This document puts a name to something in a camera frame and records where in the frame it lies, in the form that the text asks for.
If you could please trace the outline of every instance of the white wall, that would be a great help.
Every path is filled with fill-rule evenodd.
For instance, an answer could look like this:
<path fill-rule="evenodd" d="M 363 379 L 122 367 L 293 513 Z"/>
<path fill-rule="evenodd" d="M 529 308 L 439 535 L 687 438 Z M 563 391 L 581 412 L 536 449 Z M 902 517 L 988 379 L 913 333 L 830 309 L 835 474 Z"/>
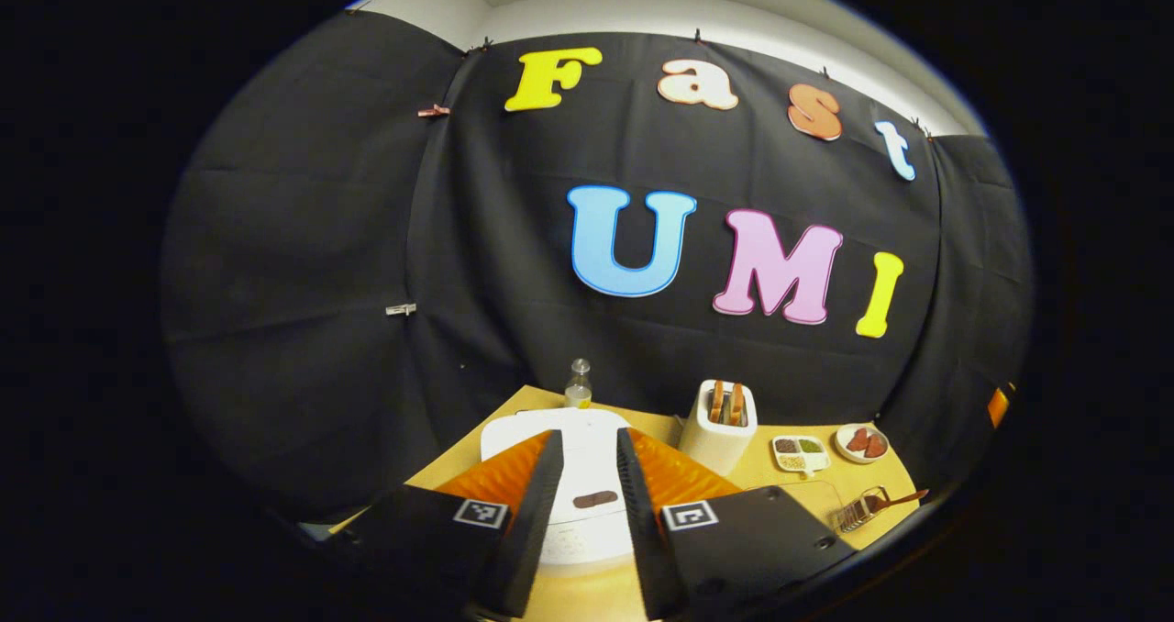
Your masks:
<path fill-rule="evenodd" d="M 457 48 L 493 41 L 576 32 L 642 32 L 693 36 L 738 46 L 828 74 L 906 117 L 918 117 L 935 136 L 983 134 L 981 123 L 957 95 L 952 109 L 910 77 L 938 79 L 924 67 L 917 74 L 896 69 L 855 46 L 818 29 L 760 8 L 728 0 L 519 0 L 491 7 L 485 0 L 357 0 L 434 33 Z M 944 82 L 932 87 L 942 96 Z"/>

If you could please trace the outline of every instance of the bowl with food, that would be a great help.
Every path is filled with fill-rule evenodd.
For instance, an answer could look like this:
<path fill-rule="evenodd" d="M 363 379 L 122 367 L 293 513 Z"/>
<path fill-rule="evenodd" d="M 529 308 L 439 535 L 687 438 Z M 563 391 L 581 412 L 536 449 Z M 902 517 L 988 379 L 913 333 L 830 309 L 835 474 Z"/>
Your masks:
<path fill-rule="evenodd" d="M 872 464 L 889 454 L 889 438 L 876 426 L 851 422 L 836 431 L 836 449 L 846 460 Z"/>

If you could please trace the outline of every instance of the glass bottle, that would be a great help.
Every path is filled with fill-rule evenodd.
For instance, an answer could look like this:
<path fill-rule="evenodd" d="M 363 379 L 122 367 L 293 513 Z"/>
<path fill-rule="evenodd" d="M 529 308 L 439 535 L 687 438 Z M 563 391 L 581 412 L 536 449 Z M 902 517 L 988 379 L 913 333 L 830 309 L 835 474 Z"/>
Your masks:
<path fill-rule="evenodd" d="M 587 372 L 591 372 L 587 359 L 574 359 L 571 363 L 571 380 L 567 380 L 564 401 L 567 408 L 583 410 L 591 406 L 591 380 L 587 380 Z"/>

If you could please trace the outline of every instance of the wooden table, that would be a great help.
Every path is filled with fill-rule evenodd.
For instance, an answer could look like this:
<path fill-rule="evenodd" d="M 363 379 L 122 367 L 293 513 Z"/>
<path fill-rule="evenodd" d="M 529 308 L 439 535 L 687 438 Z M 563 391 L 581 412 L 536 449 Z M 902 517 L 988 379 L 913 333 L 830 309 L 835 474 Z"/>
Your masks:
<path fill-rule="evenodd" d="M 541 391 L 541 388 L 525 385 L 477 428 L 470 431 L 464 439 L 448 447 L 432 464 L 411 476 L 406 484 L 434 489 L 478 464 L 481 460 L 481 430 L 490 421 L 513 415 L 520 410 L 548 410 L 561 406 L 561 393 Z M 636 430 L 655 439 L 661 439 L 670 446 L 676 446 L 681 437 L 681 421 L 674 417 L 601 404 L 593 404 L 592 408 L 616 413 Z M 688 407 L 683 407 L 682 413 L 687 414 L 688 410 Z M 780 485 L 783 492 L 795 498 L 799 505 L 821 520 L 828 520 L 832 512 L 842 508 L 865 489 L 877 485 L 884 485 L 890 498 L 904 496 L 916 491 L 913 480 L 910 479 L 893 447 L 873 464 L 853 464 L 841 457 L 834 447 L 834 435 L 837 428 L 838 425 L 760 425 L 742 459 L 726 478 L 745 489 Z M 824 471 L 817 471 L 810 480 L 802 473 L 782 471 L 775 464 L 775 455 L 770 447 L 771 439 L 780 434 L 805 434 L 822 439 L 828 447 L 831 466 Z M 891 530 L 917 509 L 918 505 L 917 502 L 902 503 L 888 509 L 859 529 L 843 535 L 842 539 L 856 549 L 862 549 Z M 331 533 L 342 529 L 355 516 L 331 528 Z M 540 568 L 534 577 L 534 587 L 531 590 L 525 620 L 527 622 L 555 620 L 561 622 L 596 622 L 601 620 L 645 622 L 647 618 L 640 595 L 635 560 L 607 572 L 575 579 L 547 576 L 542 574 Z"/>

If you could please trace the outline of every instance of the small white bowl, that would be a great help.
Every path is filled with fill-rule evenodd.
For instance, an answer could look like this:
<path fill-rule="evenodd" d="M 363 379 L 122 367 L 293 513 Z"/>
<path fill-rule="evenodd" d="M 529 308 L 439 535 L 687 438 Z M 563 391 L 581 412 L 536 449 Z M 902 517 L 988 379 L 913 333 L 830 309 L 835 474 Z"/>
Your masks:
<path fill-rule="evenodd" d="M 884 439 L 885 445 L 889 446 L 880 457 L 866 458 L 864 457 L 864 451 L 848 449 L 848 442 L 850 442 L 852 435 L 856 434 L 856 430 L 859 430 L 862 427 L 869 431 L 869 437 L 871 437 L 872 434 L 880 434 L 880 438 Z M 871 426 L 859 425 L 859 422 L 851 422 L 851 425 L 841 426 L 841 428 L 836 431 L 836 449 L 839 451 L 839 454 L 844 455 L 844 459 L 846 460 L 855 460 L 856 464 L 872 464 L 873 460 L 884 459 L 885 455 L 892 452 L 892 442 L 890 442 L 889 438 L 884 435 L 884 431 L 873 430 Z"/>

